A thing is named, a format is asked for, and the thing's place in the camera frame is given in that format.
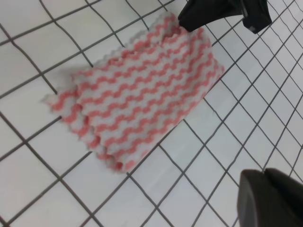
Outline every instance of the cleaning cloth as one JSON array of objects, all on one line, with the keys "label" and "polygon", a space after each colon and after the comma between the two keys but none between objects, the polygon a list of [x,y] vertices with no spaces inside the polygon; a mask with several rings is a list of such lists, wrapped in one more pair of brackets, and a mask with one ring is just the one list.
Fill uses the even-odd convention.
[{"label": "cleaning cloth", "polygon": [[72,74],[72,85],[46,102],[99,159],[125,172],[189,114],[223,71],[205,30],[189,33],[166,12],[126,47]]}]

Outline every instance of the red wavy stripe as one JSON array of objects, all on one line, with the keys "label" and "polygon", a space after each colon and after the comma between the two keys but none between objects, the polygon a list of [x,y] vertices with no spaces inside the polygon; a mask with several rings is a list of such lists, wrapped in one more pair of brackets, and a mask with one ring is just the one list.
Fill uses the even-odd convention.
[{"label": "red wavy stripe", "polygon": [[161,128],[161,129],[153,129],[153,130],[150,130],[149,131],[149,136],[145,139],[136,139],[133,141],[132,143],[132,147],[129,148],[129,149],[122,149],[118,152],[116,152],[114,154],[114,157],[115,159],[119,159],[122,155],[124,154],[132,154],[136,151],[136,147],[139,145],[139,144],[142,144],[142,143],[151,143],[154,141],[154,136],[156,134],[164,134],[168,131],[168,126],[173,124],[173,125],[176,125],[178,124],[178,122],[180,122],[180,120],[186,116],[187,114],[189,114],[189,112],[197,105],[198,102],[192,102],[190,104],[190,107],[184,111],[184,110],[180,110],[178,111],[178,114],[177,114],[177,117],[175,120],[172,120],[172,119],[167,119],[165,122],[164,122],[164,126]]},{"label": "red wavy stripe", "polygon": [[[188,70],[186,70],[186,71],[188,71],[188,72],[192,71],[192,66],[193,66],[193,64],[194,64],[196,61],[198,61],[198,60],[203,56],[203,54],[204,54],[204,53],[203,53],[203,50],[204,50],[206,47],[207,47],[207,46],[205,46],[204,44],[202,44],[202,45],[199,47],[199,52],[200,52],[200,54],[197,55],[197,57],[196,57],[195,59],[192,59],[192,60],[191,60],[191,62],[189,63],[189,68],[188,68]],[[167,71],[168,71],[169,69],[175,69],[179,63],[183,63],[183,62],[186,60],[186,57],[189,56],[189,55],[191,54],[190,52],[191,52],[191,50],[185,52],[185,53],[183,54],[182,59],[180,59],[180,60],[177,59],[177,58],[175,58],[175,59],[173,60],[173,64],[169,64],[169,63],[168,63],[168,64],[164,65],[163,69],[160,70],[160,71],[158,71],[158,72],[155,71],[155,70],[152,70],[152,71],[149,73],[149,75],[148,75],[145,79],[142,78],[142,77],[138,77],[138,78],[135,80],[135,82],[134,82],[133,84],[128,85],[128,84],[124,83],[124,84],[122,84],[122,85],[120,86],[120,88],[119,88],[118,91],[113,92],[112,90],[107,90],[107,91],[105,91],[105,92],[103,92],[103,93],[101,94],[101,97],[96,98],[96,99],[94,99],[94,98],[92,98],[92,97],[85,98],[85,99],[83,99],[83,100],[81,101],[81,105],[85,105],[85,104],[87,104],[87,103],[100,104],[100,103],[102,103],[102,102],[103,102],[107,97],[109,97],[109,96],[112,96],[112,97],[120,97],[120,96],[122,95],[122,92],[123,92],[124,90],[126,90],[126,89],[129,89],[129,90],[137,89],[137,85],[138,85],[139,82],[143,82],[143,83],[150,82],[150,81],[152,80],[152,77],[155,76],[155,75],[164,76],[164,75],[166,75],[166,73],[167,73]],[[87,85],[85,86],[85,88],[88,88],[88,87],[90,86],[90,87],[94,90],[94,89],[95,89],[95,86],[98,87],[98,84],[99,84],[98,81],[97,81],[97,84],[92,85],[92,86],[90,86],[90,85],[87,84]],[[154,92],[156,92],[156,90],[154,90],[154,89],[152,89],[152,90],[150,91],[150,93],[154,93]]]},{"label": "red wavy stripe", "polygon": [[[192,42],[195,41],[196,39],[197,39],[197,36],[194,36]],[[162,59],[163,57],[169,57],[172,53],[178,53],[178,52],[180,51],[180,49],[181,49],[181,47],[179,47],[177,50],[169,49],[167,54],[165,54],[165,53],[160,53],[159,56],[158,56],[158,59],[155,60],[154,62],[152,62],[152,61],[144,61],[144,62],[143,62],[143,65],[140,66],[140,67],[138,67],[138,68],[136,68],[136,67],[131,67],[131,68],[129,68],[129,70],[128,70],[127,73],[124,73],[124,74],[123,74],[122,72],[116,72],[116,73],[115,73],[115,77],[116,77],[116,78],[118,78],[118,77],[120,77],[120,76],[124,76],[125,78],[130,77],[132,71],[137,70],[137,71],[140,72],[140,71],[146,69],[145,66],[148,65],[148,64],[152,64],[153,66],[155,66],[155,65],[157,65],[158,63],[161,62],[161,59]],[[189,55],[189,53],[187,53],[187,54],[185,53],[185,54],[183,55],[183,58],[182,58],[181,60],[185,59],[185,57],[187,57],[188,55]],[[91,74],[92,74],[92,71],[90,70],[90,71],[88,71],[88,72],[84,72],[84,74],[86,74],[86,75],[91,75]],[[151,77],[152,77],[153,75],[154,75],[154,71],[152,71],[152,72],[150,73],[150,76],[151,76]],[[52,107],[53,107],[54,110],[57,110],[57,111],[58,111],[58,110],[61,110],[61,109],[63,108],[63,106],[64,106],[64,101],[65,101],[65,99],[67,99],[68,97],[71,97],[71,96],[72,96],[72,97],[79,97],[79,95],[81,95],[82,92],[83,92],[85,89],[88,89],[88,88],[90,88],[90,89],[92,89],[92,90],[98,89],[99,84],[100,84],[100,83],[103,83],[103,82],[116,83],[116,78],[110,78],[110,79],[108,79],[107,77],[100,77],[100,78],[97,79],[96,83],[93,84],[93,85],[90,85],[90,83],[87,83],[87,82],[86,82],[86,83],[81,83],[81,84],[80,84],[80,88],[79,88],[78,91],[73,91],[73,92],[71,92],[71,91],[66,91],[66,92],[60,94],[59,97],[58,97],[58,98],[59,98],[58,103],[52,105]]]},{"label": "red wavy stripe", "polygon": [[[160,105],[163,103],[163,101],[165,100],[166,97],[168,96],[173,96],[175,95],[180,89],[186,89],[188,86],[189,86],[189,83],[193,80],[196,80],[198,79],[200,76],[201,76],[201,71],[204,67],[207,67],[207,66],[210,66],[211,63],[212,63],[212,60],[213,60],[213,55],[211,53],[208,54],[208,61],[206,63],[201,63],[198,67],[197,67],[197,73],[195,74],[195,76],[192,76],[192,77],[189,77],[187,80],[186,80],[186,84],[185,85],[176,85],[173,89],[173,91],[169,92],[169,91],[166,91],[164,93],[161,94],[161,100],[157,101],[157,103]],[[187,72],[187,69],[181,69],[179,74],[177,76],[175,76],[176,78],[179,78],[179,77],[183,77],[183,74]],[[89,117],[94,117],[94,116],[101,116],[101,117],[109,117],[111,115],[111,112],[113,109],[115,108],[119,108],[119,109],[125,109],[128,107],[128,103],[131,102],[131,101],[142,101],[144,99],[144,95],[145,94],[154,94],[158,91],[159,87],[154,87],[154,88],[144,88],[140,91],[140,95],[138,96],[133,96],[133,95],[130,95],[130,96],[127,96],[125,98],[125,102],[120,104],[120,103],[111,103],[107,110],[104,111],[104,112],[100,112],[100,111],[92,111],[90,113],[88,113],[88,116]],[[98,100],[97,101],[94,101],[95,104],[99,104],[101,100]]]},{"label": "red wavy stripe", "polygon": [[[201,33],[202,32],[203,32],[203,29],[198,30],[197,36],[199,38],[201,38]],[[163,47],[167,43],[169,43],[169,44],[175,43],[180,37],[182,37],[184,35],[187,35],[187,32],[185,30],[182,31],[180,35],[177,35],[177,36],[175,36],[175,37],[173,37],[169,40],[163,41],[160,44],[160,46]],[[132,55],[127,56],[128,58],[123,58],[123,59],[121,59],[121,61],[118,61],[118,58],[117,58],[117,59],[113,60],[110,64],[107,64],[106,66],[104,66],[103,68],[95,68],[94,70],[108,71],[109,66],[112,66],[112,65],[117,66],[117,67],[121,67],[121,66],[124,65],[125,61],[128,60],[128,59],[138,60],[138,59],[140,59],[142,54],[144,54],[144,53],[152,54],[152,53],[155,52],[155,50],[156,50],[156,47],[147,48],[144,51],[137,51],[137,52],[133,53]]]},{"label": "red wavy stripe", "polygon": [[50,106],[52,107],[52,109],[54,111],[59,111],[63,108],[64,106],[64,101],[69,98],[69,97],[74,97],[74,98],[78,98],[78,94],[77,94],[77,91],[74,90],[68,90],[68,91],[65,91],[61,94],[59,94],[58,96],[58,102],[55,103],[55,104],[50,104]]},{"label": "red wavy stripe", "polygon": [[[188,98],[188,97],[190,97],[190,96],[195,96],[195,95],[198,93],[199,88],[200,88],[201,86],[204,86],[204,87],[208,86],[208,85],[209,85],[209,80],[210,80],[210,78],[213,78],[213,77],[217,74],[217,69],[218,69],[218,68],[219,68],[218,65],[216,65],[216,67],[214,68],[214,71],[213,71],[213,72],[208,72],[208,73],[207,73],[207,75],[206,75],[206,80],[205,80],[205,81],[201,81],[201,82],[199,82],[199,83],[196,83],[196,84],[194,85],[194,87],[193,87],[193,90],[192,90],[191,92],[188,92],[188,93],[183,94],[183,95],[181,96],[180,100],[183,100],[183,102],[184,102],[184,100],[185,100],[186,98]],[[182,87],[186,87],[186,88],[187,88],[187,87],[189,87],[189,86],[190,86],[190,84],[185,84],[184,86],[179,86],[179,88],[177,89],[177,91],[174,91],[173,93],[174,93],[175,95],[177,95],[177,94],[178,94],[178,91],[183,90]],[[182,101],[170,102],[170,103],[168,104],[168,108],[167,108],[166,110],[158,110],[158,111],[154,114],[154,117],[153,117],[153,118],[151,118],[151,119],[147,119],[147,118],[141,119],[140,122],[139,122],[139,127],[138,127],[138,128],[135,129],[135,128],[133,128],[133,127],[128,127],[128,128],[126,128],[126,129],[124,129],[124,131],[123,131],[123,136],[122,136],[122,137],[120,137],[120,138],[118,138],[118,139],[112,137],[112,138],[109,138],[108,140],[106,140],[105,143],[104,143],[105,146],[108,147],[108,146],[110,146],[110,145],[113,144],[113,143],[123,143],[123,142],[126,142],[126,141],[127,141],[127,138],[128,138],[128,135],[129,135],[130,133],[140,133],[140,132],[142,132],[142,131],[144,130],[143,126],[144,126],[145,124],[156,123],[160,114],[165,114],[165,115],[171,114],[171,113],[173,112],[173,109],[172,109],[172,108],[175,107],[176,105],[180,105],[180,104],[182,104]],[[108,125],[106,125],[106,124],[99,125],[99,126],[96,127],[96,132],[101,132],[101,131],[103,131],[103,130],[114,130],[114,129],[117,129],[117,128],[118,128],[118,125],[119,125],[119,123],[120,123],[119,121],[117,121],[117,118],[116,118],[116,121],[115,121],[116,124],[111,125],[111,126],[108,126]]]},{"label": "red wavy stripe", "polygon": [[[167,53],[162,53],[162,54],[160,54],[160,55],[159,55],[159,58],[158,58],[157,60],[155,60],[154,62],[151,62],[151,61],[149,61],[149,62],[148,62],[148,61],[144,61],[143,64],[150,64],[150,63],[151,63],[152,65],[156,65],[156,64],[158,64],[158,63],[161,62],[161,59],[162,59],[163,57],[169,57],[170,54],[171,54],[172,52],[174,52],[174,53],[180,52],[181,49],[182,49],[182,47],[183,47],[184,45],[181,45],[181,46],[179,47],[179,49],[177,49],[177,50],[174,50],[174,51],[171,50],[171,51],[168,51]],[[154,76],[156,76],[156,75],[159,75],[159,76],[165,75],[165,74],[166,74],[166,71],[167,71],[168,69],[175,69],[175,68],[176,68],[176,65],[177,65],[178,63],[180,63],[180,62],[185,61],[186,57],[189,56],[190,54],[191,54],[190,51],[187,51],[187,52],[183,53],[182,59],[178,60],[178,59],[176,58],[178,61],[173,61],[173,64],[172,64],[172,65],[169,65],[169,64],[165,65],[164,68],[163,68],[161,71],[158,71],[158,72],[157,72],[157,71],[155,71],[155,70],[152,70],[146,78],[137,77],[136,80],[135,80],[135,82],[134,82],[133,84],[131,84],[131,85],[129,85],[129,84],[127,84],[127,83],[121,84],[121,85],[120,85],[120,88],[119,88],[116,92],[114,92],[114,91],[112,91],[112,90],[106,90],[106,91],[104,91],[104,92],[101,94],[101,97],[98,98],[98,102],[101,103],[101,102],[104,101],[108,96],[119,97],[119,96],[121,96],[121,93],[122,93],[124,90],[126,90],[126,89],[134,90],[134,89],[137,88],[138,83],[141,83],[141,82],[142,82],[142,83],[151,82],[151,81],[152,81],[152,78],[153,78]],[[115,76],[116,76],[116,77],[123,76],[123,77],[127,78],[127,77],[130,77],[130,76],[132,75],[132,72],[133,72],[133,71],[137,70],[138,72],[140,72],[140,71],[144,70],[145,68],[146,68],[145,66],[143,66],[142,68],[141,68],[141,67],[138,67],[138,68],[129,68],[129,70],[128,70],[127,73],[124,73],[124,74],[115,73]],[[88,83],[88,82],[81,83],[81,84],[80,84],[80,88],[79,88],[79,93],[82,94],[82,92],[83,92],[84,90],[86,90],[86,89],[97,90],[97,89],[99,88],[99,85],[100,85],[102,82],[105,82],[105,81],[108,82],[108,83],[115,83],[115,82],[116,82],[116,78],[107,79],[107,78],[105,78],[105,77],[100,77],[100,78],[97,79],[97,81],[96,81],[95,84],[90,84],[90,83]],[[91,98],[86,98],[86,99],[83,99],[83,100],[82,100],[81,104],[86,104],[86,103],[89,103],[89,102],[92,102],[92,101],[93,101],[93,100],[92,100]]]}]

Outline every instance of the black plastic part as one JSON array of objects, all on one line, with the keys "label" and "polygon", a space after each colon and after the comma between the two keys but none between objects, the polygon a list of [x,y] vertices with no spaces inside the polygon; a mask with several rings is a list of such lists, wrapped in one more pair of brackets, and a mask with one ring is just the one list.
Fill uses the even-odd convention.
[{"label": "black plastic part", "polygon": [[241,173],[238,217],[241,227],[302,227],[303,186],[275,169]]},{"label": "black plastic part", "polygon": [[189,0],[178,16],[179,24],[187,31],[212,21],[243,15],[243,24],[253,33],[258,33],[272,23],[267,0]]}]

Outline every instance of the grout line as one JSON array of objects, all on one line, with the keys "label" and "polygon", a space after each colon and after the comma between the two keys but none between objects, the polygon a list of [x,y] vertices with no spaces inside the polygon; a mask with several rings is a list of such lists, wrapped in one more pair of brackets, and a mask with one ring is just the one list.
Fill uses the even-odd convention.
[{"label": "grout line", "polygon": [[234,227],[237,224],[237,221],[239,220],[239,217],[237,217],[237,219],[235,220],[235,222],[233,223],[232,227]]},{"label": "grout line", "polygon": [[[92,3],[89,3],[89,5],[81,6],[81,7],[77,8],[77,9],[74,9],[73,11],[70,11],[70,12],[68,12],[68,13],[66,13],[66,14],[63,14],[63,15],[61,15],[61,16],[55,18],[54,20],[55,20],[55,21],[58,21],[58,20],[60,20],[60,19],[63,19],[63,18],[65,18],[65,17],[67,17],[67,16],[69,16],[69,15],[71,15],[71,14],[73,14],[73,13],[76,13],[76,12],[78,12],[78,11],[80,11],[80,10],[82,10],[82,9],[85,9],[85,8],[87,8],[87,7],[90,6],[90,5],[94,5],[94,4],[96,4],[96,3],[100,2],[100,1],[102,1],[102,0],[96,0],[96,1],[94,1],[94,2],[92,2]],[[40,29],[40,28],[42,28],[42,27],[44,27],[44,26],[47,26],[47,25],[49,25],[49,24],[51,24],[51,23],[52,23],[51,20],[50,20],[50,21],[47,21],[47,22],[45,22],[45,23],[43,23],[43,24],[41,24],[41,25],[38,25],[38,26],[36,26],[36,27],[33,27],[33,28],[31,28],[31,29],[29,29],[29,30],[27,30],[27,31],[25,31],[25,32],[22,32],[22,33],[20,33],[20,34],[18,34],[18,35],[15,35],[15,36],[13,36],[11,39],[12,39],[12,40],[18,39],[18,38],[20,38],[20,37],[22,37],[22,36],[25,36],[25,35],[27,35],[27,34],[29,34],[29,33],[31,33],[31,32],[34,32],[34,31],[36,31],[36,30],[38,30],[38,29]],[[8,43],[8,42],[10,42],[10,41],[9,41],[9,40],[3,41],[3,42],[0,43],[0,46],[6,44],[6,43]]]},{"label": "grout line", "polygon": [[114,194],[122,187],[122,185],[128,180],[129,176],[141,166],[141,164],[151,155],[151,153],[158,147],[160,143],[174,130],[171,129],[154,147],[150,152],[138,163],[138,165],[126,176],[126,178],[112,191],[112,193],[92,212],[92,214],[80,225],[80,227],[84,227],[86,223],[90,220],[90,218],[95,215],[113,196]]},{"label": "grout line", "polygon": [[48,86],[51,88],[51,90],[53,90],[53,92],[55,94],[57,94],[56,89],[51,85],[51,83],[47,80],[47,78],[45,77],[45,75],[42,73],[42,71],[38,68],[38,66],[34,63],[34,61],[29,57],[29,55],[21,48],[19,47],[14,40],[12,40],[12,38],[10,37],[10,35],[8,34],[8,32],[4,29],[4,27],[2,26],[2,24],[0,23],[0,29],[3,31],[3,33],[6,35],[6,37],[9,39],[9,41],[14,45],[14,47],[16,47],[26,58],[27,60],[33,65],[33,67],[38,71],[39,75],[44,79],[44,81],[48,84]]},{"label": "grout line", "polygon": [[78,48],[78,50],[82,53],[83,57],[85,58],[85,60],[88,62],[88,64],[93,67],[93,64],[90,62],[90,60],[88,59],[88,57],[86,56],[86,54],[83,52],[83,50],[80,48],[80,46],[77,44],[77,42],[75,41],[75,39],[61,26],[57,23],[57,21],[54,19],[54,17],[51,15],[51,13],[48,11],[48,9],[45,7],[44,3],[42,0],[39,0],[39,2],[41,3],[43,9],[45,10],[45,12],[48,14],[48,16],[51,18],[52,22],[57,25],[57,27],[59,27],[71,40],[72,42],[76,45],[76,47]]},{"label": "grout line", "polygon": [[107,26],[112,31],[112,33],[114,34],[114,36],[116,37],[116,39],[118,40],[118,42],[121,44],[121,46],[124,47],[123,43],[121,42],[121,40],[119,39],[119,37],[117,36],[117,34],[115,33],[115,31],[113,30],[113,28],[109,24],[109,22],[101,14],[99,14],[99,12],[95,10],[95,8],[93,8],[91,5],[89,7],[107,24]]},{"label": "grout line", "polygon": [[84,155],[81,159],[79,159],[72,167],[70,167],[65,173],[63,173],[60,178],[57,178],[53,183],[51,183],[47,188],[45,188],[37,197],[35,197],[32,201],[30,201],[29,204],[27,204],[22,210],[20,210],[15,216],[13,216],[9,220],[9,224],[11,224],[13,221],[15,221],[17,218],[19,218],[28,208],[30,208],[35,202],[37,202],[43,195],[45,195],[52,187],[54,187],[60,179],[64,178],[68,173],[70,173],[78,164],[80,164],[84,159],[87,158],[88,155],[90,155],[91,152],[88,152],[86,155]]},{"label": "grout line", "polygon": [[292,166],[292,170],[290,171],[290,174],[288,175],[289,177],[290,177],[290,175],[291,175],[291,174],[293,173],[293,171],[294,171],[295,164],[297,164],[297,161],[298,161],[299,156],[300,156],[300,154],[301,154],[302,148],[303,148],[303,146],[301,146],[301,149],[300,149],[300,151],[299,151],[299,153],[298,153],[298,155],[297,155],[297,158],[295,159],[295,162],[294,162],[294,164],[293,164],[293,166]]},{"label": "grout line", "polygon": [[[211,196],[210,195],[208,198],[206,198],[201,192],[200,190],[192,183],[192,181],[189,179],[189,177],[185,174],[185,171],[182,170],[182,168],[171,158],[171,156],[168,154],[168,152],[161,146],[159,145],[159,147],[162,149],[162,151],[166,154],[166,156],[170,159],[170,161],[180,170],[181,172],[181,178],[184,176],[188,182],[193,186],[193,188],[198,192],[198,194],[203,198],[203,200],[205,201],[205,205],[201,208],[200,212],[199,213],[202,213],[203,209],[205,208],[206,205],[209,205],[209,207],[211,207],[211,205],[209,204],[209,200],[211,199]],[[220,183],[217,183],[217,185],[215,186],[215,189],[213,190],[213,192],[217,189],[217,187],[219,186]],[[226,224],[226,222],[224,221],[224,219],[216,213],[216,215],[218,216],[218,218],[228,227],[228,225]],[[196,224],[196,222],[198,221],[198,218],[197,217],[194,221],[194,223],[192,224],[192,226],[194,226]]]},{"label": "grout line", "polygon": [[162,2],[160,0],[158,0],[158,2],[163,6],[163,8],[165,9],[165,11],[167,12],[167,8],[162,4]]},{"label": "grout line", "polygon": [[[147,17],[148,15],[150,15],[150,14],[152,14],[152,13],[158,11],[159,9],[163,8],[163,7],[166,6],[166,5],[169,5],[170,3],[174,2],[174,1],[175,1],[175,0],[170,0],[170,1],[166,2],[165,4],[163,4],[163,6],[154,9],[153,11],[151,11],[151,12],[149,12],[149,13],[147,13],[147,14],[141,16],[140,18]],[[137,21],[139,21],[140,18],[137,18],[136,20],[134,20],[134,21],[128,23],[127,25],[125,25],[125,26],[119,28],[119,29],[116,30],[115,32],[113,32],[113,33],[111,33],[111,34],[108,34],[107,36],[103,37],[102,39],[100,39],[100,40],[98,40],[98,41],[92,43],[91,45],[89,45],[89,46],[83,48],[82,51],[85,52],[85,51],[89,50],[90,48],[94,47],[95,45],[99,44],[100,42],[102,42],[102,41],[104,41],[104,40],[110,38],[110,37],[113,36],[113,35],[115,35],[116,33],[118,33],[118,32],[120,32],[120,31],[126,29],[127,27],[129,27],[129,26],[131,26],[132,24],[134,24],[134,23],[136,23]],[[58,67],[58,66],[60,66],[60,65],[62,65],[62,64],[64,64],[64,63],[66,63],[67,61],[71,60],[72,58],[78,56],[80,53],[81,53],[80,51],[78,51],[77,53],[74,53],[73,55],[69,56],[68,58],[66,58],[66,59],[64,59],[64,60],[62,60],[62,61],[56,63],[55,65],[49,67],[48,69],[45,69],[44,71],[42,71],[41,74],[46,74],[47,72],[49,72],[49,71],[55,69],[56,67]],[[4,94],[1,94],[1,95],[0,95],[0,99],[4,98],[5,96],[9,95],[10,93],[16,91],[17,89],[21,88],[22,86],[26,85],[27,83],[31,82],[32,80],[34,80],[34,79],[40,77],[41,74],[39,73],[38,75],[36,75],[36,76],[34,76],[34,77],[32,77],[32,78],[30,78],[30,79],[28,79],[28,80],[22,82],[21,84],[15,86],[15,87],[13,87],[13,88],[10,89],[9,91],[5,92]]]},{"label": "grout line", "polygon": [[125,0],[125,2],[128,4],[128,6],[138,15],[140,20],[143,22],[147,30],[150,30],[149,27],[146,25],[145,21],[143,20],[143,17],[133,8],[133,6],[128,2],[128,0]]},{"label": "grout line", "polygon": [[152,203],[152,205],[155,207],[155,209],[161,214],[161,216],[166,220],[166,222],[173,227],[173,224],[168,220],[168,218],[162,213],[162,211],[159,209],[159,206],[155,204],[155,202],[148,196],[148,194],[145,192],[145,190],[139,185],[139,183],[129,174],[127,173],[129,178],[137,185],[137,187],[141,190],[141,192],[144,194],[144,196]]},{"label": "grout line", "polygon": [[[236,35],[241,39],[241,41],[244,43],[244,41],[242,40],[242,38],[237,34],[237,32],[234,30],[234,32],[236,33]],[[259,60],[257,59],[257,57],[250,51],[250,53],[254,56],[254,58],[259,62]],[[268,74],[268,72],[265,70],[265,68],[261,65],[261,63],[259,62],[259,64],[260,64],[260,66],[263,68],[263,70]],[[242,73],[246,76],[246,78],[248,79],[248,81],[250,82],[250,80],[249,80],[249,77],[246,75],[246,73],[238,66],[238,64],[236,64],[237,65],[237,67],[242,71]],[[281,90],[282,89],[282,87],[283,87],[283,85],[284,85],[284,83],[281,85],[281,87],[279,87],[276,83],[275,83],[275,81],[272,79],[272,81],[274,82],[274,84],[278,87],[278,92],[280,91],[284,96],[285,96],[285,94],[283,93],[283,91]],[[237,99],[237,97],[234,95],[234,93],[230,90],[230,88],[224,83],[224,81],[222,81],[222,83],[227,87],[227,89],[232,93],[232,95],[235,97],[235,99],[236,100],[238,100]],[[272,102],[270,102],[270,104],[266,101],[266,99],[260,94],[260,92],[258,91],[258,89],[256,89],[256,91],[259,93],[259,95],[263,98],[263,100],[266,102],[266,104],[270,107],[270,109],[275,113],[275,115],[277,116],[277,118],[281,121],[281,123],[285,126],[285,124],[283,123],[283,121],[280,119],[280,117],[278,116],[278,114],[274,111],[274,109],[271,107],[271,104],[272,104],[272,102],[273,102],[273,100],[275,99],[275,97],[273,98],[273,100],[272,100]],[[255,122],[255,120],[252,118],[252,116],[248,113],[248,111],[243,107],[243,105],[240,103],[240,105],[241,105],[241,107],[245,110],[245,112],[251,117],[251,119]],[[265,132],[262,130],[262,132],[264,133],[264,135],[266,136],[266,138],[270,141],[270,143],[272,143],[272,145],[273,146],[275,146],[275,144],[269,139],[269,137],[265,134]],[[296,142],[298,143],[298,144],[300,144],[299,143],[299,141],[295,138],[295,136],[289,131],[289,133],[292,135],[292,137],[296,140]],[[277,148],[277,151],[282,155],[282,157],[284,158],[284,160],[290,165],[290,166],[292,166],[290,163],[289,163],[289,161],[285,158],[285,156],[282,154],[282,152],[280,152],[280,150]]]}]

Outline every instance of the cloth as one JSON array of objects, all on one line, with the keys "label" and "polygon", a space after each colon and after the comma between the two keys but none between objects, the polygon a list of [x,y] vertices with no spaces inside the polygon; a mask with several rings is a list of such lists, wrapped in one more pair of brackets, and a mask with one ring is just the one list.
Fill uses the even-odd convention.
[{"label": "cloth", "polygon": [[129,171],[223,74],[206,32],[164,13],[125,48],[72,74],[46,102],[70,130],[117,171]]}]

